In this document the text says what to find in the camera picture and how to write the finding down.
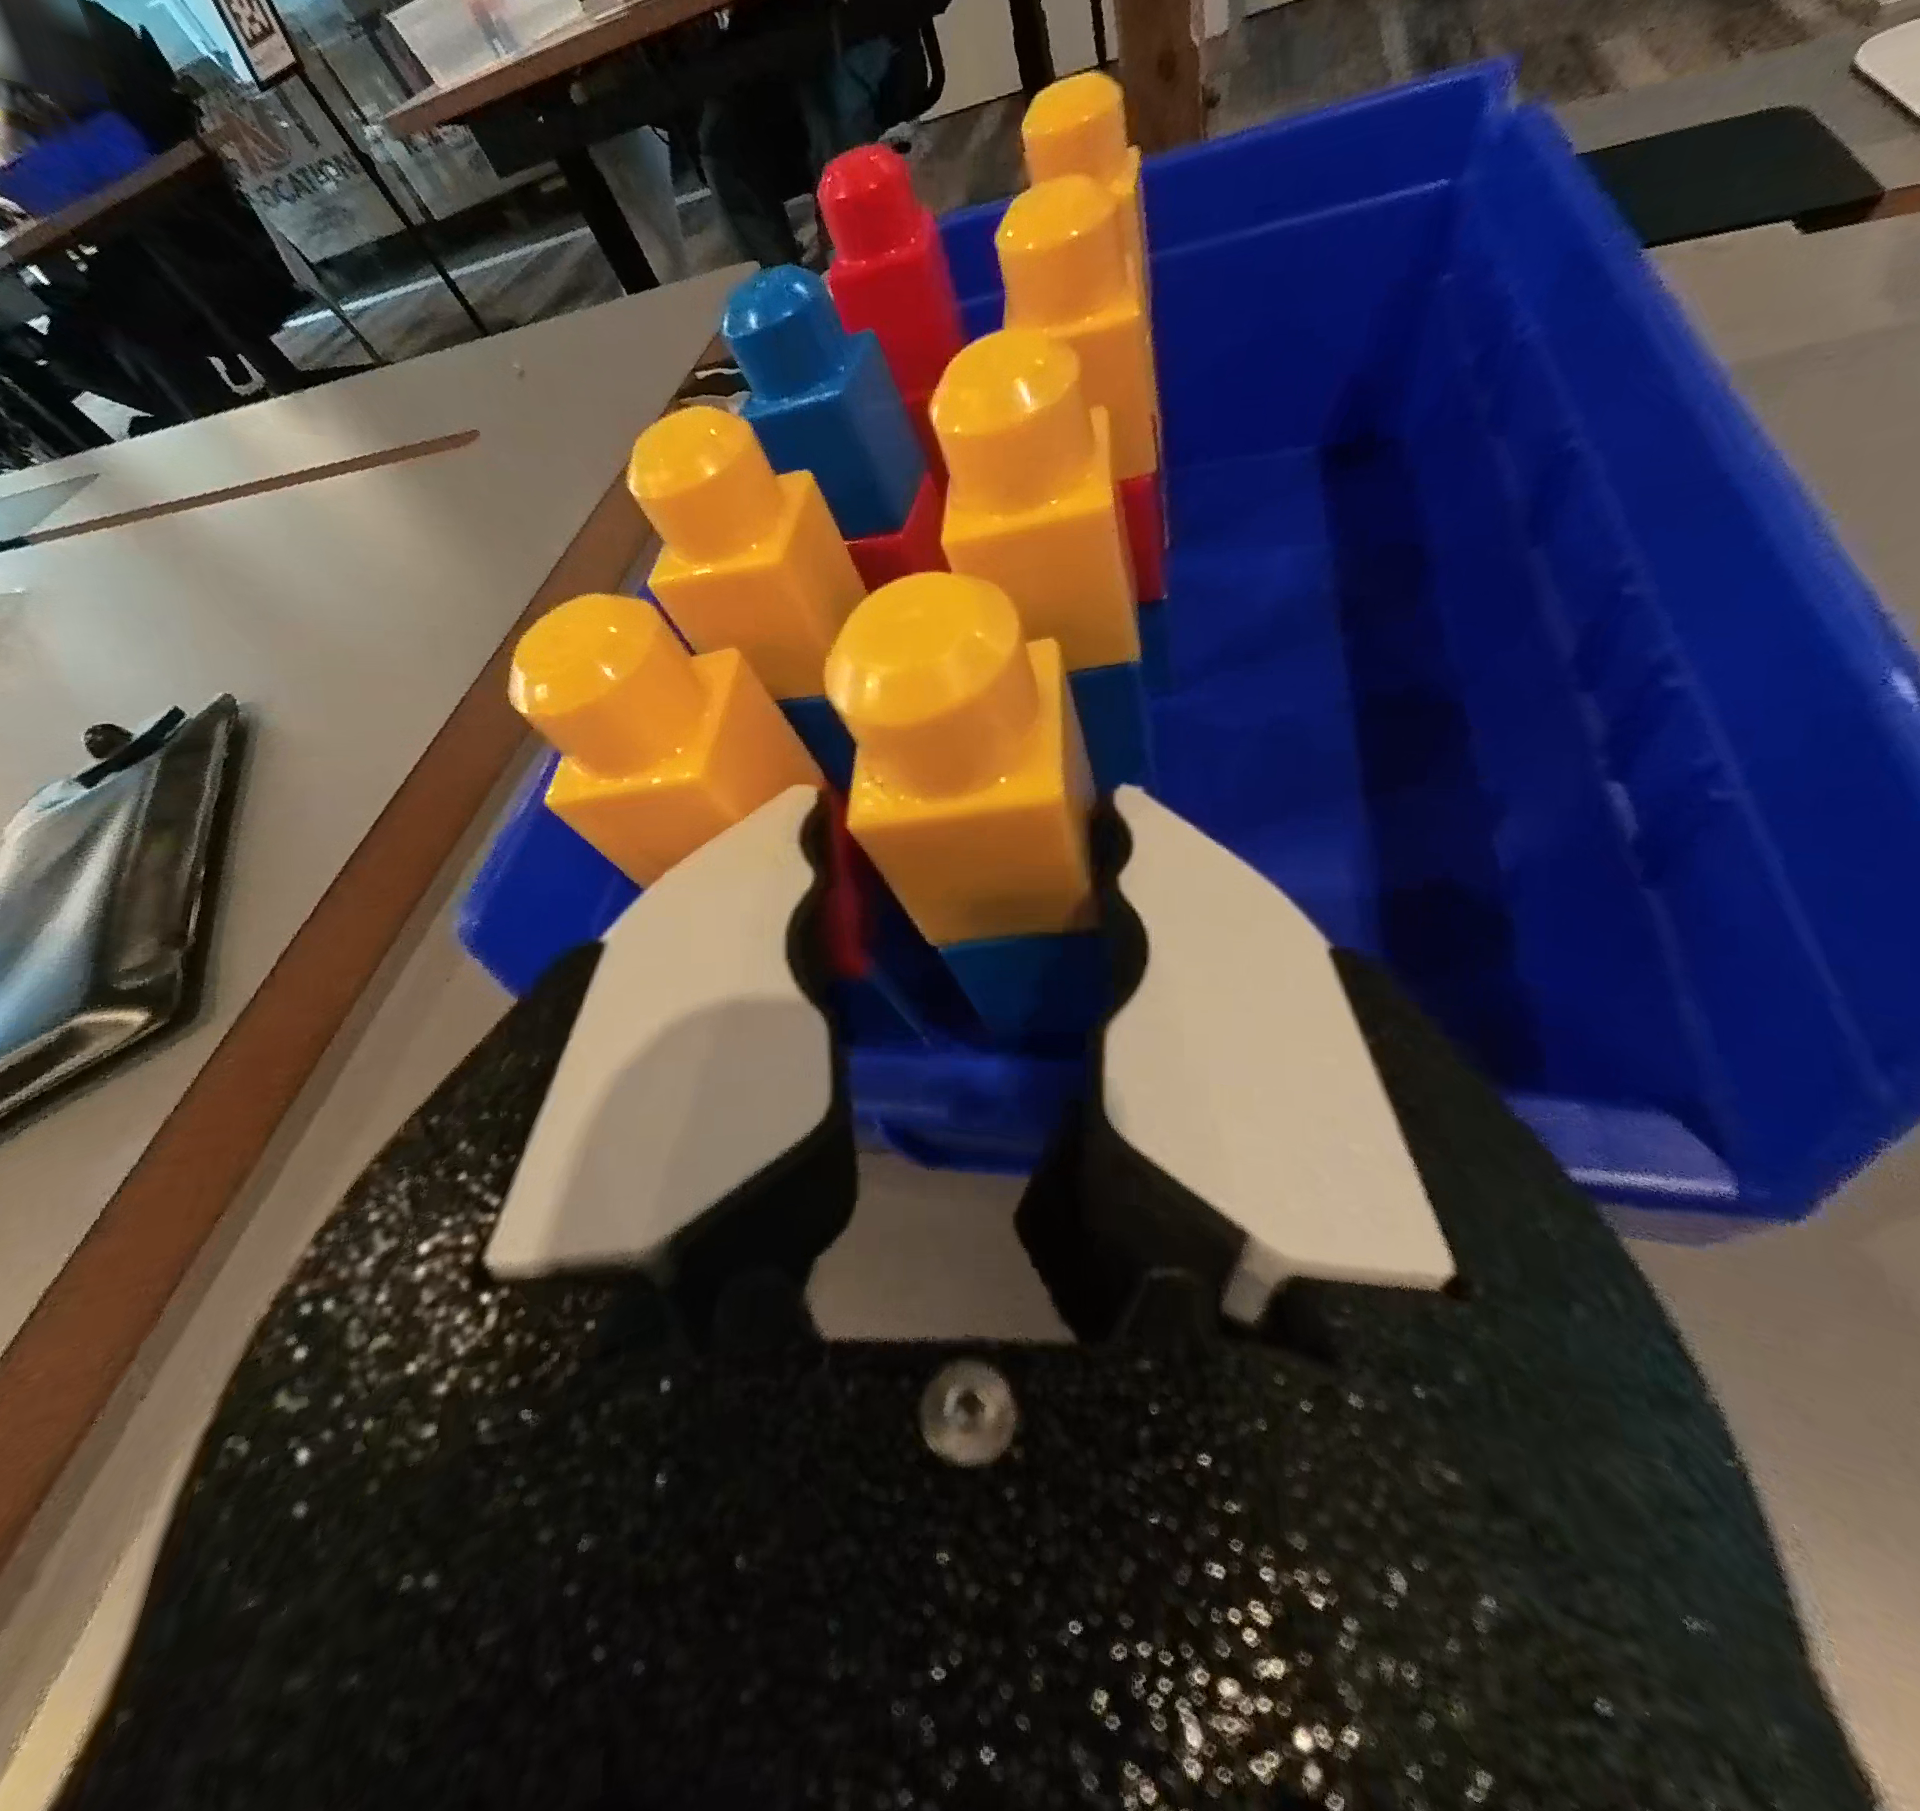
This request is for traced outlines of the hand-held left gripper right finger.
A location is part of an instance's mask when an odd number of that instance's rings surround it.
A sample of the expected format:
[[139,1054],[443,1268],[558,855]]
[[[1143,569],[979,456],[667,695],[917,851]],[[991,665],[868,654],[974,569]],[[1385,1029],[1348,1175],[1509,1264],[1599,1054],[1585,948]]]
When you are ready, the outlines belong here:
[[1182,1225],[1220,1313],[1254,1327],[1292,1280],[1442,1294],[1453,1248],[1332,943],[1281,887],[1137,787],[1116,906],[1140,982],[1102,1032],[1099,1108]]

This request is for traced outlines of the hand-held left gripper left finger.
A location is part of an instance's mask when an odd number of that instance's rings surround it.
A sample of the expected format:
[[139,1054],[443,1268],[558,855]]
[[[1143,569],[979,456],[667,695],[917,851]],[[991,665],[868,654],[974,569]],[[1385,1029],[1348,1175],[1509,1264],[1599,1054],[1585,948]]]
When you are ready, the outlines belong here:
[[492,1278],[766,1257],[809,1280],[858,1197],[827,847],[827,792],[790,787],[604,936],[492,1222]]

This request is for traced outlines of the yellow mega block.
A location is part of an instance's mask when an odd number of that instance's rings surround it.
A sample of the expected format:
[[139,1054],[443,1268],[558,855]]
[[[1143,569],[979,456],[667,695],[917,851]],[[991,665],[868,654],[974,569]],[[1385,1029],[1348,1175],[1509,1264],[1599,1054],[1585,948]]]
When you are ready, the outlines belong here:
[[932,944],[1091,927],[1091,767],[1063,646],[1002,587],[886,584],[825,683],[854,742],[851,836]]

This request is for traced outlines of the blue plastic bin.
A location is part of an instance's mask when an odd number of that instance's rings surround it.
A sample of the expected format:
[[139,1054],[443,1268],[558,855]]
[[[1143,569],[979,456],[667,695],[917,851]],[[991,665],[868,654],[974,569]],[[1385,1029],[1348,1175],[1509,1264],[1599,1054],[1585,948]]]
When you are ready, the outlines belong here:
[[1155,792],[1602,1203],[1797,1222],[1917,1126],[1917,656],[1487,62],[1150,159]]
[[113,111],[71,118],[21,147],[2,167],[2,200],[48,216],[108,189],[155,155],[155,145]]

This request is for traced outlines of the cluster of mega blocks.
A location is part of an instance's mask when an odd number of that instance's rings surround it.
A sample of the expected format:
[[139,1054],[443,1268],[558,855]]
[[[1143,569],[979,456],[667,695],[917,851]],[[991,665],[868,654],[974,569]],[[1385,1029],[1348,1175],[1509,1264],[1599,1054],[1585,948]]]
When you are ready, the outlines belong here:
[[626,487],[658,539],[638,595],[584,596],[515,648],[547,742],[475,889],[468,947],[510,988],[596,938],[790,780],[829,787],[843,875],[829,935],[851,1017],[924,1040],[1067,1056],[1104,991],[1095,935],[935,947],[857,845],[854,742],[829,648],[903,576],[993,581],[1063,646],[1093,794],[1155,778],[1142,626],[1164,603],[1161,390],[1142,153],[1116,79],[1046,85],[1027,188],[991,262],[1002,323],[969,340],[906,164],[829,162],[829,271],[771,266],[723,336],[744,394],[636,436]]

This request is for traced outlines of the grey desk with wood edge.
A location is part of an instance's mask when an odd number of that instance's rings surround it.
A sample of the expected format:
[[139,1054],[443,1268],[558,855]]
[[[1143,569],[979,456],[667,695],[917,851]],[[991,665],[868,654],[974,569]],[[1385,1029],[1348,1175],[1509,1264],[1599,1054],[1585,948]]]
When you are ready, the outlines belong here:
[[733,265],[71,456],[4,553],[4,814],[84,723],[236,695],[197,1019],[4,1140],[4,1578],[31,1574],[275,1132],[531,738],[523,629],[636,568],[636,433]]

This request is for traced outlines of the black flat pad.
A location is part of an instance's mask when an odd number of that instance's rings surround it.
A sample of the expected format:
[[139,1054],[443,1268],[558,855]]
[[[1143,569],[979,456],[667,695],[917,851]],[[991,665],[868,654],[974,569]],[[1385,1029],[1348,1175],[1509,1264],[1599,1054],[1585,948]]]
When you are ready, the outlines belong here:
[[1819,233],[1884,200],[1837,131],[1788,104],[1602,145],[1582,162],[1644,247],[1781,223]]

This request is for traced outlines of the wooden table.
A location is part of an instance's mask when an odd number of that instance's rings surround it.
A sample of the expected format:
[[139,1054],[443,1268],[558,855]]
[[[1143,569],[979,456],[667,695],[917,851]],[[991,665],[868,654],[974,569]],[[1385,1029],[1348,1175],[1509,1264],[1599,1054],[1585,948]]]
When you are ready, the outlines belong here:
[[[1059,76],[1043,0],[1006,0],[1019,89]],[[932,0],[596,0],[581,23],[411,96],[384,129],[411,139],[468,126],[504,168],[556,164],[622,291],[659,286],[596,164],[606,139],[692,111],[733,76],[761,76],[838,25],[914,23]]]

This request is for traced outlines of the clear plastic container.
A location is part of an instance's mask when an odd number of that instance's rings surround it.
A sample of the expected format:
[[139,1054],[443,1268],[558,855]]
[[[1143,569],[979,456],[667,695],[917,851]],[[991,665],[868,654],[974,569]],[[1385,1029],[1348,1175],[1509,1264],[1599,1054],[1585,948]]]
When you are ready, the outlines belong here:
[[411,0],[384,23],[396,32],[433,87],[453,87],[481,70],[512,59],[543,40],[584,18],[583,0],[495,0],[515,54],[492,57],[475,29],[464,0]]

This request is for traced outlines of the printed tag sign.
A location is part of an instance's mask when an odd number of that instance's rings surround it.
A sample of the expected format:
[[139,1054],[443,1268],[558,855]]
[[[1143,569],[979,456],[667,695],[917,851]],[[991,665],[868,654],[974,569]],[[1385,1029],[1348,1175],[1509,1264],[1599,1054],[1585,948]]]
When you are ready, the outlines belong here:
[[271,92],[303,75],[300,49],[275,0],[209,0],[248,80]]

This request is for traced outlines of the white plate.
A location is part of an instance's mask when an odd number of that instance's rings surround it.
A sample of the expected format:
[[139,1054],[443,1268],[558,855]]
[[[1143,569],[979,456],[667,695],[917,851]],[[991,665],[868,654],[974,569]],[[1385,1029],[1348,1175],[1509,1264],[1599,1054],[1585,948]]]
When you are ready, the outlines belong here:
[[1873,32],[1854,54],[1851,70],[1902,113],[1918,118],[1918,14]]

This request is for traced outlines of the wooden post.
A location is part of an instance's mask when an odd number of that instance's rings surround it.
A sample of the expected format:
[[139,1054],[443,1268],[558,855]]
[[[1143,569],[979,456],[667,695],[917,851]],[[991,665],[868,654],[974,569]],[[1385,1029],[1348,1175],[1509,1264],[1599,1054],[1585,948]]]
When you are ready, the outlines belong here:
[[1205,0],[1116,0],[1116,73],[1147,155],[1207,136]]

